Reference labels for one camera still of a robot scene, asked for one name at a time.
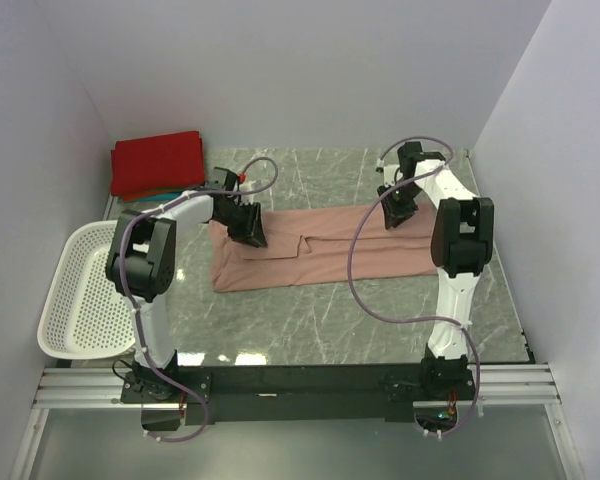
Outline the pink t-shirt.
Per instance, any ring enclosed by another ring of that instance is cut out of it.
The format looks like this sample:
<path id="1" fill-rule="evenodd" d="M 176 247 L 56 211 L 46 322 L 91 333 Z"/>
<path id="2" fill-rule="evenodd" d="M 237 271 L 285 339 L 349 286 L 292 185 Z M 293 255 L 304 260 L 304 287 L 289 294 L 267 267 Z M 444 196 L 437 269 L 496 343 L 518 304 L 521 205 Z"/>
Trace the pink t-shirt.
<path id="1" fill-rule="evenodd" d="M 366 211 L 364 205 L 266 211 L 262 214 L 266 248 L 235 243 L 224 226 L 212 221 L 208 231 L 213 290 L 226 293 L 345 281 L 351 239 Z M 356 242 L 353 278 L 433 275 L 434 221 L 435 209 L 425 203 L 415 217 L 387 230 L 382 210 L 376 208 Z"/>

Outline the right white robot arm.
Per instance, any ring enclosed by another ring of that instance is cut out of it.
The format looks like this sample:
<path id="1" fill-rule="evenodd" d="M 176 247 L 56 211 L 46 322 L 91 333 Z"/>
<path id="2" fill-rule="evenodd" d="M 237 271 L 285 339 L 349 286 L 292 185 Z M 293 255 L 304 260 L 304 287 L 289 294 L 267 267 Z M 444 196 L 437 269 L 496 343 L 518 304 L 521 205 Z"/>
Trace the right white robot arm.
<path id="1" fill-rule="evenodd" d="M 423 193 L 435 208 L 431 258 L 438 274 L 438 299 L 426 355 L 458 360 L 469 354 L 465 332 L 478 280 L 493 255 L 495 206 L 465 187 L 438 151 L 424 151 L 419 141 L 397 149 L 398 162 L 376 161 L 383 176 L 377 193 L 387 229 L 401 226 L 419 212 L 416 197 Z"/>

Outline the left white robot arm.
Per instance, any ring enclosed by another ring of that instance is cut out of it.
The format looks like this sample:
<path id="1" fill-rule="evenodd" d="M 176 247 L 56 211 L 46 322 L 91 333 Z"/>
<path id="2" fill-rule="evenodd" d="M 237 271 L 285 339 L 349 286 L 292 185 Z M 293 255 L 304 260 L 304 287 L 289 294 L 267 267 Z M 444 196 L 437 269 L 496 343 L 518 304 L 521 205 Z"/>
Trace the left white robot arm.
<path id="1" fill-rule="evenodd" d="M 261 206 L 253 200 L 269 184 L 248 181 L 244 171 L 216 167 L 200 187 L 185 190 L 163 205 L 145 211 L 125 210 L 117 220 L 105 274 L 131 310 L 135 338 L 134 361 L 154 368 L 144 389 L 156 401 L 173 399 L 180 378 L 167 366 L 176 357 L 166 308 L 166 292 L 176 272 L 178 235 L 214 221 L 235 243 L 267 245 Z"/>

